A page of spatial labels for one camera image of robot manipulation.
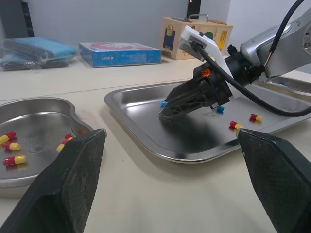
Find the black foam pad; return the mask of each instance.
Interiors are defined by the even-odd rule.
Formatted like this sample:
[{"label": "black foam pad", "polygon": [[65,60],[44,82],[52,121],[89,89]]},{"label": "black foam pad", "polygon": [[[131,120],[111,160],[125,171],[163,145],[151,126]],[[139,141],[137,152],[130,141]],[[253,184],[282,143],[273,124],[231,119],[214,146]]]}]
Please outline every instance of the black foam pad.
[{"label": "black foam pad", "polygon": [[254,190],[279,233],[311,232],[311,163],[288,141],[241,129]]},{"label": "black foam pad", "polygon": [[0,233],[82,233],[103,156],[103,129],[69,141],[31,184]]}]

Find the silver robot arm segment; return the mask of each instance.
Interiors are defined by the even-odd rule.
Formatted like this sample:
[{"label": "silver robot arm segment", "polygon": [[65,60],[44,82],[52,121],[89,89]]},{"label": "silver robot arm segment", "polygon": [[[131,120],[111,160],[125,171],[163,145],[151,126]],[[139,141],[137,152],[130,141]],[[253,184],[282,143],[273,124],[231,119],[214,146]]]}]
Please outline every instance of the silver robot arm segment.
[{"label": "silver robot arm segment", "polygon": [[[240,52],[252,65],[265,64],[279,26],[272,27],[241,44]],[[268,78],[311,63],[311,9],[283,31],[271,60],[265,67]]]}]

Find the metal surface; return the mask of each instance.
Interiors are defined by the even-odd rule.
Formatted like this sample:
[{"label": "metal surface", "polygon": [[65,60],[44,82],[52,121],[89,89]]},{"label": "metal surface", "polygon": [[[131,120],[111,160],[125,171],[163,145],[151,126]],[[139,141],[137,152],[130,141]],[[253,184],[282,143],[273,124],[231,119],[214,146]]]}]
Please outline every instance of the metal surface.
[{"label": "metal surface", "polygon": [[[93,129],[77,117],[74,106],[63,99],[35,98],[0,105],[0,135],[15,131],[20,151],[0,148],[0,195],[30,185],[58,156],[65,135],[77,136]],[[4,166],[6,157],[26,155],[27,163]]]},{"label": "metal surface", "polygon": [[206,16],[206,22],[208,22],[208,14],[192,14],[192,15],[189,15],[188,19],[191,19],[192,17],[195,17],[195,16]]},{"label": "metal surface", "polygon": [[[299,118],[278,116],[241,96],[225,104],[223,114],[201,108],[180,119],[159,118],[160,102],[180,84],[117,90],[106,95],[105,102],[150,152],[180,163],[206,162],[239,148],[236,132],[229,128],[231,121],[246,129],[275,133],[311,117],[311,114]],[[286,111],[301,111],[311,105],[262,87],[248,86],[248,89]],[[249,121],[251,114],[263,116],[262,123]]]}]

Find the black cable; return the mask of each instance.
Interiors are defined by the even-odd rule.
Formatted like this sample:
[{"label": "black cable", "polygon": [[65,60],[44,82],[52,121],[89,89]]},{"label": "black cable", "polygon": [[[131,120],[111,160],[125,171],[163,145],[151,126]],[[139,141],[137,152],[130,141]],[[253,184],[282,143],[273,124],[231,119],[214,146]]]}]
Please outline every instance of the black cable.
[{"label": "black cable", "polygon": [[211,59],[211,57],[204,51],[204,49],[200,46],[200,44],[196,44],[196,46],[193,49],[197,51],[199,54],[201,54],[201,56],[211,65],[211,67],[215,69],[215,71],[219,72],[228,83],[230,83],[243,95],[249,98],[252,102],[258,104],[260,107],[263,107],[264,109],[274,114],[285,116],[285,117],[302,117],[302,116],[305,116],[311,113],[311,107],[308,107],[305,110],[302,110],[300,112],[285,112],[283,110],[280,110],[278,108],[275,108],[269,105],[265,101],[255,96],[245,87],[241,86],[236,80],[234,80],[230,75],[228,75],[216,62],[214,62],[213,59]]},{"label": "black cable", "polygon": [[293,13],[295,12],[295,10],[298,8],[298,6],[300,6],[301,3],[303,3],[304,0],[297,0],[294,5],[291,7],[291,9],[288,11],[288,13],[286,14],[285,18],[283,19],[283,22],[281,23],[277,33],[276,33],[276,36],[274,38],[274,41],[270,47],[270,50],[269,52],[270,53],[274,53],[274,51],[276,50],[276,47],[277,47],[277,44],[278,42],[280,41],[280,38],[283,34],[283,31],[286,27],[286,25],[288,24],[288,22],[290,21]]}]

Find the robotic arm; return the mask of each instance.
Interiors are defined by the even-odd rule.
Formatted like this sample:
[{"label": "robotic arm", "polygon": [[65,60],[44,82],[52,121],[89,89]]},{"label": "robotic arm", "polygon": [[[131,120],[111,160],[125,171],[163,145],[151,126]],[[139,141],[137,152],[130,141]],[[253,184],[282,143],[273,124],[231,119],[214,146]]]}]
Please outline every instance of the robotic arm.
[{"label": "robotic arm", "polygon": [[[295,8],[292,8],[295,10],[300,3],[295,3]],[[244,88],[253,82],[263,82],[311,63],[311,9],[294,22],[286,23],[280,35],[279,28],[272,27],[243,43],[240,51],[230,45],[230,56],[223,59],[214,41],[187,26],[181,36],[180,49],[207,62],[194,69],[191,80],[172,90],[160,116],[176,118],[201,107],[216,108],[239,96],[239,92],[279,115],[300,117],[310,113],[311,108],[298,113],[284,112]],[[277,46],[274,45],[276,37],[280,39],[277,40]]]}]

